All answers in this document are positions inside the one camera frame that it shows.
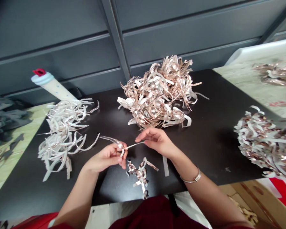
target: curled paper strip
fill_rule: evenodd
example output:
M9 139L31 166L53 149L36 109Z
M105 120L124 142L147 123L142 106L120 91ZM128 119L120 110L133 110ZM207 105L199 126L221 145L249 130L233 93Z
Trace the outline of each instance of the curled paper strip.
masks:
M149 71L143 78L133 77L122 88L125 91L127 99L118 97L120 103L119 109L123 106L129 109L133 119L128 122L137 124L141 129L147 127L164 128L173 125L182 124L187 119L186 127L191 125L191 118L183 111L173 106L176 101L183 102L189 111L192 111L190 104L195 104L198 100L197 95L204 95L193 92L192 78L189 75L192 60L178 58L176 55L167 56L162 64L152 64Z
M84 120L87 115L90 115L99 107L97 102L96 108L87 111L88 105L93 104L93 102L89 102L91 100L65 100L56 105L47 106L51 108L47 114L50 132L45 134L49 134L50 136L39 145L38 152L38 158L44 161L47 170L43 181L46 181L52 172L61 171L64 166L66 166L67 179L69 179L72 164L68 155L90 150L97 142L100 134L98 134L91 146L83 149L87 135L82 136L78 132L78 130L89 126L80 125L80 121ZM54 167L59 163L59 168L54 170Z
M138 185L142 186L142 190L143 190L142 199L143 200L146 200L148 198L148 190L145 189L145 187L147 187L148 185L148 180L146 180L146 176L147 176L147 172L145 169L146 164L152 167L157 172L159 171L159 169L155 167L153 164L151 164L149 161L147 161L145 157L143 158L143 162L140 164L138 169L129 160L128 161L129 170L127 171L128 177L130 176L130 174L134 174L134 173L137 176L138 181L133 184L133 187L138 186Z
M109 141L112 141L113 143L115 143L122 150L121 157L123 157L123 155L125 153L125 149L129 149L132 146L144 143L144 142L140 142L140 143L137 143L137 144L134 144L134 145L131 145L131 146L128 146L128 147L125 148L123 146L123 144L119 140L117 140L115 138L106 137L106 136L100 136L99 138L102 138L102 139L105 139L105 140L109 140Z
M262 82L286 86L286 61L274 64L262 64L253 69L259 71Z
M256 106L256 113L246 111L245 117L234 127L238 133L241 153L261 168L273 172L264 172L273 177L281 174L286 177L286 125L278 128L273 121L267 120L265 113Z

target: red object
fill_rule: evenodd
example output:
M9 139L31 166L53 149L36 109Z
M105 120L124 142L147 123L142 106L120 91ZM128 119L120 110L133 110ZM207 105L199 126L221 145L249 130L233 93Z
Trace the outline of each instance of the red object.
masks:
M270 178L270 181L281 194L282 198L278 198L286 206L286 183L277 178Z
M207 229L200 223L189 218L181 209L180 214L172 213L169 200L164 196L151 197L145 200L129 216L118 219L109 229L159 229L159 228L195 228ZM60 224L51 229L70 229L66 224ZM249 229L243 226L232 226L229 229Z
M58 212L33 216L13 227L13 229L47 229L48 224L56 218Z
M35 73L37 76L43 76L46 74L46 71L42 68L37 68L36 70L33 71L33 73Z

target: white water bottle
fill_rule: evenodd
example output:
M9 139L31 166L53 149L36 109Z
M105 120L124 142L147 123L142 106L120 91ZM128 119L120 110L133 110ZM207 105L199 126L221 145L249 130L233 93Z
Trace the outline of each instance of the white water bottle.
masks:
M76 99L61 83L59 83L52 74L46 72L44 69L38 68L33 71L36 73L31 80L35 84L43 87L49 93L54 95L60 100L73 100Z

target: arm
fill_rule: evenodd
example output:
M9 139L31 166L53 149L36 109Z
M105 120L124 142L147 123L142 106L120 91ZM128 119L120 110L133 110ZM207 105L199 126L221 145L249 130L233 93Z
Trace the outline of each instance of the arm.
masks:
M138 135L136 142L141 140L145 140L144 143L148 147L170 159L184 180L192 181L198 175L198 168L172 143L163 130L145 129ZM227 195L203 173L198 182L185 183L185 185L212 227L246 226L253 228Z
M116 144L108 145L82 167L77 181L53 226L66 223L74 229L85 228L99 172L116 164L120 164L123 169L126 169L128 152L126 150L123 158L121 158L121 153L118 152L120 150Z

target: hand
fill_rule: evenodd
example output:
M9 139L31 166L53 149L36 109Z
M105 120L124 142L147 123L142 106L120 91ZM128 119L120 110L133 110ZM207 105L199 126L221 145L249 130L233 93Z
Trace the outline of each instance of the hand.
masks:
M124 148L127 147L126 143L121 141L120 143L123 144ZM122 150L114 143L107 145L100 152L91 157L82 169L90 170L92 173L98 173L105 170L109 166L116 164L119 164L123 169L126 169L126 157L128 151L125 150L122 158L120 157L121 151Z
M136 138L135 142L145 140L144 143L168 159L182 153L177 146L169 139L164 130L150 127L143 130Z

